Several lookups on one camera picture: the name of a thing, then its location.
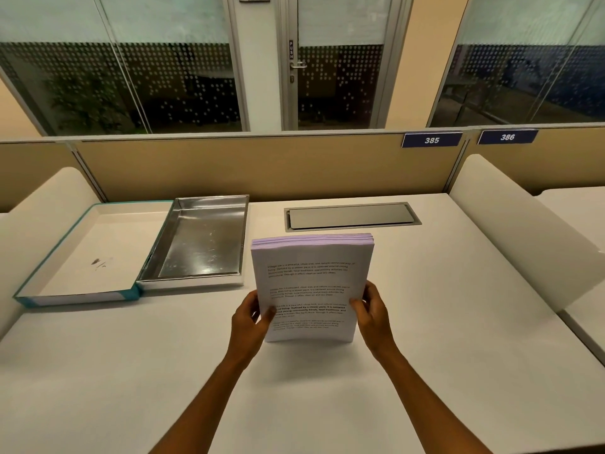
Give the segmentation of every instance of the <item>blue label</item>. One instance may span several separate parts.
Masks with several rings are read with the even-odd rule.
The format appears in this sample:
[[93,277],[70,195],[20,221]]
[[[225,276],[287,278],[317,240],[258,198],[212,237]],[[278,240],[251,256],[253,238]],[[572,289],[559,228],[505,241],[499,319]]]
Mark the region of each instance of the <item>blue label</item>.
[[481,132],[477,144],[531,143],[538,129],[488,130]]
[[421,148],[426,146],[458,146],[462,132],[424,132],[404,134],[402,148]]

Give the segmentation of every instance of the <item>metal tray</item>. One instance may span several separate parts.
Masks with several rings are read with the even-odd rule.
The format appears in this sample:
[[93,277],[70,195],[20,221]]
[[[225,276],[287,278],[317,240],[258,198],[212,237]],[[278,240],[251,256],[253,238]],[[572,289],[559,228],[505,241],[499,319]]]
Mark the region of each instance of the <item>metal tray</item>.
[[242,284],[249,198],[175,199],[137,284],[143,290]]

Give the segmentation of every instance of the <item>door handle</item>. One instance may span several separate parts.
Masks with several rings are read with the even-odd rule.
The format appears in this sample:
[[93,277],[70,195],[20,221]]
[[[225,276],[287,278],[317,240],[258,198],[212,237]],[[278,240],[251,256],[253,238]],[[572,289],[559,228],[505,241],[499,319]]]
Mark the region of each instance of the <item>door handle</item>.
[[307,68],[307,64],[305,62],[298,62],[298,65],[294,65],[294,62],[290,62],[290,70],[299,68]]

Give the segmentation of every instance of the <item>stack of paper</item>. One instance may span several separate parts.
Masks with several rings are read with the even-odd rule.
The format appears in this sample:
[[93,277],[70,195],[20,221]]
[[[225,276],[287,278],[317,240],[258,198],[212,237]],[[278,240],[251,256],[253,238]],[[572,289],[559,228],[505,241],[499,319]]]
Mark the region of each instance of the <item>stack of paper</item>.
[[252,241],[261,312],[277,308],[266,341],[322,338],[352,341],[370,268],[371,234],[308,234]]

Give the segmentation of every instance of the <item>white desk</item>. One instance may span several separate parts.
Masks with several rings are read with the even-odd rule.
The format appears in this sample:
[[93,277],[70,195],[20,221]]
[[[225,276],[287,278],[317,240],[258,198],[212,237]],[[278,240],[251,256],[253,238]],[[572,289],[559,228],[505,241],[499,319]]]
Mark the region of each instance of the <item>white desk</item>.
[[[605,187],[549,189],[536,197],[605,251]],[[565,309],[570,328],[605,365],[605,282]]]
[[[496,454],[605,443],[605,369],[449,196],[253,203],[247,248],[284,234],[285,206],[386,201],[408,201],[423,224],[370,230],[370,279],[444,402]],[[223,357],[251,263],[248,249],[241,289],[24,314],[0,342],[2,450],[147,452]],[[212,451],[423,452],[359,332],[263,345]]]

